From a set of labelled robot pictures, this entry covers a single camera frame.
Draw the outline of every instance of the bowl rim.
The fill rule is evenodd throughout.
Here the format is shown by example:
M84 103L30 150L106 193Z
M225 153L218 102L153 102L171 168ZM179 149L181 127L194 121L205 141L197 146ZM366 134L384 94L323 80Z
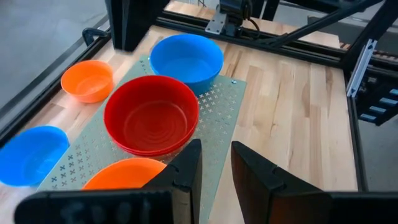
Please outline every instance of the bowl rim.
M107 110L108 107L108 103L112 100L114 94L120 90L122 87L128 85L131 82L136 82L137 80L141 80L141 79L146 79L146 78L159 78L159 79L168 79L171 80L172 82L177 83L178 85L184 86L184 88L186 88L188 90L188 92L190 93L190 96L192 97L192 99L195 99L195 103L197 104L197 109L195 110L195 117L194 117L194 123L191 127L188 128L188 131L186 132L186 134L180 139L178 140L176 143L174 143L173 145L170 145L168 147L164 147L162 149L158 149L158 150L154 150L151 152L147 152L147 151L142 151L139 149L133 149L131 147L128 147L124 144L121 144L120 141L118 141L117 139L114 138L114 136L109 132L109 128L108 128L108 123L109 121L107 121L105 119L105 116L107 113L109 113L109 109ZM114 91L114 93L109 97L109 100L106 102L105 105L105 109L104 109L104 114L103 114L103 118L104 118L104 126L105 126L105 130L106 132L109 134L109 136L111 137L111 139L119 146L122 148L123 151L129 152L131 154L137 155L137 156L163 156L165 154L171 153L177 149L179 149L180 147L182 147L188 140L189 138L192 136L192 134L194 133L196 126L198 124L199 121L199 104L198 104L198 98L196 97L196 95L194 94L194 92L183 82L181 82L180 80L177 80L175 78L172 77L168 77L165 75L144 75L138 78L134 78L132 80L129 80L128 82L124 83L123 85L121 85L118 89L116 89Z
M73 69L73 68L75 68L76 66L79 66L79 65L81 65L81 64L93 63L93 62L94 62L94 63L100 63L100 64L104 65L104 66L106 67L107 71L109 71L108 82L106 83L106 85L105 85L104 87L102 87L102 88L100 88L100 89L98 89L98 90L96 90L96 91L94 91L94 92L92 92L92 93L76 94L76 93L71 93L70 91L68 91L68 90L63 86L63 82L64 82L64 80L65 80L65 74L67 74L68 72L70 72L71 69ZM70 95L72 95L72 96L91 96L91 95L95 95L95 94L97 94L97 93L103 91L104 89L106 89L109 85L113 85L113 69L112 69L112 67L110 66L110 64L108 64L108 63L106 63L106 62L104 62L104 61L102 61L102 60L84 60L84 61L82 61L82 62L78 62L78 63L72 65L71 67L69 67L69 68L62 74L62 77L61 77L61 87L62 87L62 89L63 89L66 93L68 93L68 94L70 94Z
M92 176L81 189L82 190L91 190L91 189L87 189L88 184L94 178L101 175L102 172L106 172L106 170L112 169L113 167L120 166L120 164L124 164L124 163L130 164L132 162L135 164L142 164L142 163L156 164L157 166L163 166L163 169L166 168L166 166L167 166L167 164L165 164L164 162L157 161L157 160L151 159L151 158L145 158L145 157L132 157L132 158L127 158L127 159L121 159L119 161L116 161L116 162L109 164L108 166L102 168L100 171L98 171L96 174L94 174L94 176Z
M192 85L192 84L197 84L197 83L205 82L205 81L207 81L207 80L210 80L210 79L216 77L216 76L220 73L221 69L223 69L223 65L224 65L224 53L223 53L223 51L221 50L221 48L218 46L218 44L217 44L216 42L214 42L213 40L211 40L211 39L209 39L209 38L207 38L207 37L204 37L204 36L202 36L202 35L197 35L197 34L176 34L176 35L170 35L170 36L168 36L168 37L162 39L161 41L159 41L159 42L155 45L155 47L151 50L151 52L150 52L150 55L149 55L150 68L151 68L155 73L159 73L158 70L153 66L153 63L152 63L152 53L153 53L153 51L154 51L160 44L164 44L166 41L170 41L171 39L174 39L174 38L177 38L177 37L181 37L181 36L193 36L193 37L196 37L196 38L200 38L200 39L206 40L207 42L209 42L211 45L214 45L214 46L218 49L219 53L221 54L221 58L222 58L222 63L221 63L221 65L220 65L220 67L216 69L216 72L215 72L214 74L210 75L210 76L207 77L207 78L198 80L198 81L196 81L196 82L183 82L183 83Z
M21 141L21 138L24 138L24 136L26 136L26 135L30 135L33 133L41 133L43 130L50 131L50 133L52 133L52 134L60 135L62 137L61 140L68 145L68 147L65 149L65 151L63 153L66 153L68 151L68 149L70 147L70 143L69 143L69 139L68 139L66 132L63 131L62 129L60 129L56 126L52 126L52 125L40 125L40 126L35 126L33 128L23 130L18 135L14 136L9 142L7 142L7 144L5 144L2 147L2 150L5 149L10 143L13 143L14 141ZM41 183L41 181L43 181L47 175L48 174L44 175L42 178L36 178L36 179L33 179L33 178L20 179L20 180L24 180L24 183L22 183L22 184L10 184L8 182L3 182L2 180L0 182L3 183L4 185L11 186L11 187L35 186L35 185Z

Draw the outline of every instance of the cable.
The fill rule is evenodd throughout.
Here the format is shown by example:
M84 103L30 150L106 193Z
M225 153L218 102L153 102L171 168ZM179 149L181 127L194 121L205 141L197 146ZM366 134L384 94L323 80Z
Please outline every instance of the cable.
M246 1L246 11L243 12L243 19L247 19L248 21L250 21L254 27L257 30L257 35L255 37L253 37L245 28L242 28L243 31L245 31L251 38L253 38L254 40L258 39L260 37L260 27L257 25L257 23L251 19L251 13L253 10L253 3L251 0L247 0Z

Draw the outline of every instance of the metal bracket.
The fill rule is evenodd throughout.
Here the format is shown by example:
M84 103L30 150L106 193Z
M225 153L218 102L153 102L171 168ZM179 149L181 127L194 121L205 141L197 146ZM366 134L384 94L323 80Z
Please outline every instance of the metal bracket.
M106 37L109 33L95 28L86 28L81 32L81 35L86 45L89 46L94 42L94 37Z
M359 86L362 82L366 68L368 67L369 61L373 55L373 50L376 47L377 41L369 39L366 45L362 48L361 54L359 55L358 61L356 62L353 74L349 79L347 85L347 96L355 98L356 93L359 90Z
M220 12L220 5L217 5L216 14L207 24L205 31L211 34L220 34L226 24L226 14Z

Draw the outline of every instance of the orange bowl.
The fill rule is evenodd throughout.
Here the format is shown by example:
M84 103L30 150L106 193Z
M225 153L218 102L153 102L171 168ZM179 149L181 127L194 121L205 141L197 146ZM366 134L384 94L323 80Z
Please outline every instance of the orange bowl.
M111 93L113 71L107 63L99 60L79 62L62 75L61 86L80 102L96 103Z
M154 159L124 159L99 171L86 183L83 190L141 188L165 167L166 164Z

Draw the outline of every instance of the wooden table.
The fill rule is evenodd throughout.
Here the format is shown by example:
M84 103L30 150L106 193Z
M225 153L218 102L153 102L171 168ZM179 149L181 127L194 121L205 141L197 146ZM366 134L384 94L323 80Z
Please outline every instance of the wooden table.
M172 2L167 10L210 19L214 11ZM261 30L283 34L291 27L256 21ZM95 59L108 62L117 83L141 54L177 34L152 27L132 55L117 53L108 42ZM312 33L303 40L338 48L335 35ZM324 190L356 190L356 173L349 131L343 72L314 63L216 41L224 52L222 75L247 82L233 140L241 141L273 163ZM26 126L50 124L63 129L73 142L101 103L83 104L63 90ZM14 208L32 188L0 185L0 219L12 223ZM210 223L243 223L233 185L230 152L210 214Z

